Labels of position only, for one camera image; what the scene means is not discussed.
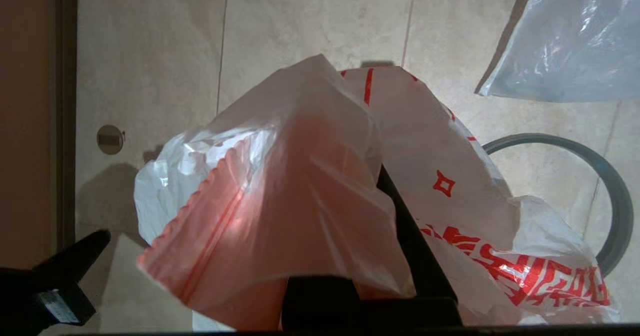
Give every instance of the tile floor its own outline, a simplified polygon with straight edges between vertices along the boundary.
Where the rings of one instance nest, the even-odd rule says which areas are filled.
[[[273,71],[323,53],[338,69],[387,61],[418,76],[482,143],[543,132],[603,154],[640,210],[639,101],[557,105],[474,95],[514,4],[526,0],[78,0],[78,235],[114,233],[83,280],[98,315],[74,331],[190,329],[191,313],[135,270],[133,179],[171,136],[210,121]],[[101,153],[104,124],[125,146]],[[518,146],[492,156],[515,195],[545,199],[599,249],[611,206],[572,154]],[[640,321],[640,237],[606,279],[626,320]],[[49,333],[66,331],[52,327]]]

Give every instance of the plastic bag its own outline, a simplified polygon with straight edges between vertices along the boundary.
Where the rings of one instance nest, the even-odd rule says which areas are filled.
[[[541,199],[512,197],[460,119],[400,67],[344,72],[370,105],[382,164],[466,325],[620,322],[592,250]]]
[[[528,0],[482,96],[592,102],[640,96],[640,0]]]
[[[289,276],[347,277],[362,299],[414,296],[393,202],[376,188],[380,138],[349,94],[310,58],[170,140],[135,179],[140,234],[164,228],[141,270],[237,329],[277,329]]]

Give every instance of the red printed plastic bag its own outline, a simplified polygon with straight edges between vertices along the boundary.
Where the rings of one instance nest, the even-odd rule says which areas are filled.
[[[368,103],[383,164],[465,324],[620,322],[589,247],[535,197],[512,197],[460,119],[400,67],[343,71]]]
[[[141,270],[243,330],[277,329],[289,276],[347,277],[362,299],[414,296],[393,202],[376,188],[380,137],[349,95],[317,56],[169,141],[135,181],[140,234],[157,236]]]

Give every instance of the red diamond logo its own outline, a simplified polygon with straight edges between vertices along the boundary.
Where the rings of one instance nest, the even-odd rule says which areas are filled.
[[[438,181],[436,181],[436,184],[433,185],[433,189],[441,191],[447,197],[451,197],[451,188],[453,188],[453,185],[455,185],[456,182],[453,179],[446,178],[442,174],[442,172],[440,172],[440,170],[437,170],[437,173],[438,173]]]

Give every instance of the brown wall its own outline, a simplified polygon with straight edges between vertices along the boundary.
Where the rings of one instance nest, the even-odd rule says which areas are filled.
[[[53,0],[0,0],[0,266],[50,255]]]

